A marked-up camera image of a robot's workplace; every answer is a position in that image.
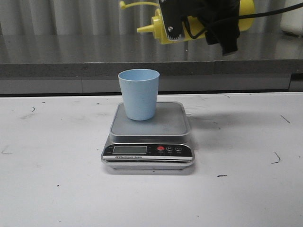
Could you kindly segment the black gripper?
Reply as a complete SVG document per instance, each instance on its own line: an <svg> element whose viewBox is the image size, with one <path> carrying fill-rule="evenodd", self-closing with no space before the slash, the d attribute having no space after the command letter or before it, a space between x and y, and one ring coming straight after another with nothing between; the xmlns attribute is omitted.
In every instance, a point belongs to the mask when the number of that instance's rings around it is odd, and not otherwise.
<svg viewBox="0 0 303 227"><path fill-rule="evenodd" d="M239 0L160 0L159 4L169 41L184 41L188 34L192 39L197 39L205 33L209 45L221 45L223 56L238 50ZM204 29L192 34L189 16L196 17Z"/></svg>

